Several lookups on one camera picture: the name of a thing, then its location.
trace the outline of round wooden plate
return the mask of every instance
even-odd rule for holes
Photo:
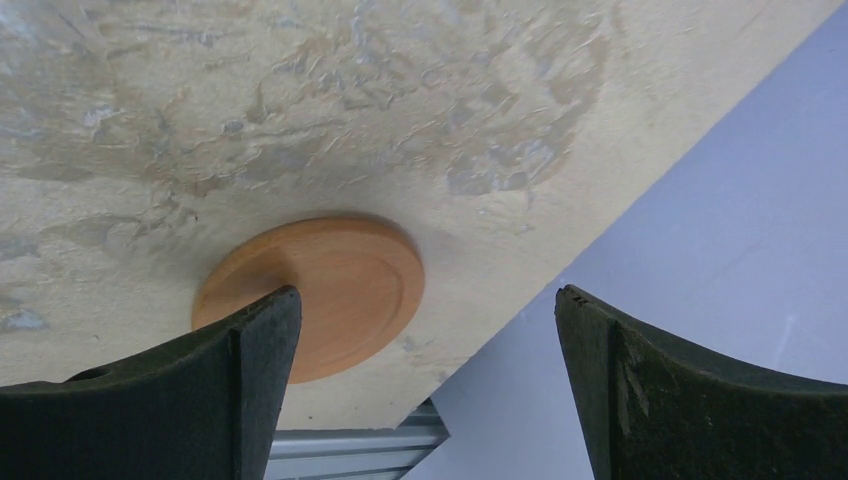
[[[284,285],[303,303],[289,383],[327,377],[371,357],[406,327],[424,292],[407,237],[361,218],[319,218],[269,230],[236,248],[194,302],[192,328],[209,325]]]

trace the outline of gray paint smear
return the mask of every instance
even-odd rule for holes
[[[0,333],[10,333],[21,330],[44,330],[48,328],[47,322],[41,315],[32,310],[22,309],[0,319]]]
[[[321,181],[351,157],[349,179],[425,167],[456,195],[529,188],[597,101],[616,8],[73,3],[0,5],[0,132],[41,159],[17,174],[188,193],[209,176]],[[517,59],[533,68],[509,72]],[[309,124],[306,142],[286,133]]]
[[[35,238],[12,232],[0,232],[0,262],[24,256],[38,256]]]

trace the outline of beige textured wall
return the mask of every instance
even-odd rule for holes
[[[239,243],[367,212],[419,315],[281,425],[396,424],[840,3],[0,0],[0,383],[185,333]]]

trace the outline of orange wooden circle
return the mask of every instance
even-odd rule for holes
[[[193,329],[283,286],[303,302],[289,383],[363,362],[406,327],[424,293],[424,267],[398,230],[361,218],[319,218],[269,230],[215,268],[194,302]]]

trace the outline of textured plaster surface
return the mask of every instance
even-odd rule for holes
[[[0,0],[0,383],[185,333],[236,245],[358,212],[424,301],[281,426],[393,426],[839,3]]]

